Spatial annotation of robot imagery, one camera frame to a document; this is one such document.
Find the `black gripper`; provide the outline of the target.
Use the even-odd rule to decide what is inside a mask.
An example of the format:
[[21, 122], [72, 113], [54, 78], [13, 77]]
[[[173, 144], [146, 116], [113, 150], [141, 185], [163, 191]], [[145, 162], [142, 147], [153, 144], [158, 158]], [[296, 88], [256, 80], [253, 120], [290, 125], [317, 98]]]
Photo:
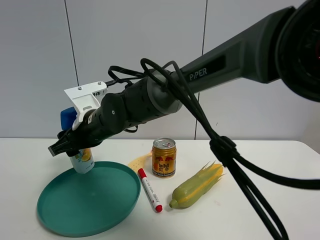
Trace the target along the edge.
[[117, 133], [117, 113], [114, 110], [98, 109], [87, 114], [76, 130], [69, 128], [48, 150], [55, 157], [62, 153], [92, 148]]

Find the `dark grey Piper robot arm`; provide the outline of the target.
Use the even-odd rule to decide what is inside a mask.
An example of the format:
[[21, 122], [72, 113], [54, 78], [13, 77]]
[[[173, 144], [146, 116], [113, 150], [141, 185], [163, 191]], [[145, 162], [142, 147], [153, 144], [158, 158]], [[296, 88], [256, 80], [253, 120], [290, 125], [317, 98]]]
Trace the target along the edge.
[[262, 84], [282, 80], [297, 95], [320, 100], [320, 3], [307, 0], [287, 7], [198, 57], [184, 67], [167, 66], [143, 58], [142, 71], [111, 66], [107, 86], [124, 84], [120, 93], [103, 95], [98, 106], [85, 100], [79, 122], [58, 134], [48, 149], [53, 156], [77, 153], [100, 145], [120, 132], [134, 133], [138, 126], [177, 112], [182, 106], [212, 131], [195, 93], [239, 78]]

